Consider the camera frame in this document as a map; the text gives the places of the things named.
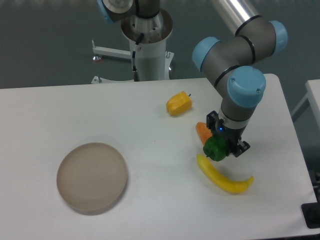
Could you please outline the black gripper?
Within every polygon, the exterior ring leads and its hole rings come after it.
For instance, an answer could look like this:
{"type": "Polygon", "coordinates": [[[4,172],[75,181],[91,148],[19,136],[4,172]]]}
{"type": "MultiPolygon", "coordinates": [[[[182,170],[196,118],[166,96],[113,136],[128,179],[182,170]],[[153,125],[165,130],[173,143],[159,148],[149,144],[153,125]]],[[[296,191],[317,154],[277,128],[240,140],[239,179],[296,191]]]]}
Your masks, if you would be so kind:
{"type": "Polygon", "coordinates": [[[218,118],[218,113],[213,110],[206,116],[206,127],[213,136],[220,136],[230,142],[230,153],[239,157],[251,146],[248,142],[242,141],[242,134],[248,125],[248,121],[233,121],[228,118],[218,118]]]}

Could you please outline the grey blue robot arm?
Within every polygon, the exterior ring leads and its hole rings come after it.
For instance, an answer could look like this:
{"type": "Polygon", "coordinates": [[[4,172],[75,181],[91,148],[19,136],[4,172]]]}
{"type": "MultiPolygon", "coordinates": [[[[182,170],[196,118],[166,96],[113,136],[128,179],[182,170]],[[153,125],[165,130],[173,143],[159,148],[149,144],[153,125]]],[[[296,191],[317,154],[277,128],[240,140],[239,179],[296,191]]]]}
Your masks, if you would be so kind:
{"type": "MultiPolygon", "coordinates": [[[[97,5],[105,21],[121,23],[129,41],[134,81],[164,80],[173,20],[160,2],[100,0],[97,5]]],[[[211,137],[203,147],[205,155],[218,162],[250,148],[242,134],[266,88],[265,76],[253,64],[282,51],[288,33],[282,23],[264,20],[248,0],[215,0],[213,6],[234,38],[228,42],[204,38],[195,46],[192,60],[222,98],[219,111],[206,117],[211,137]]]]}

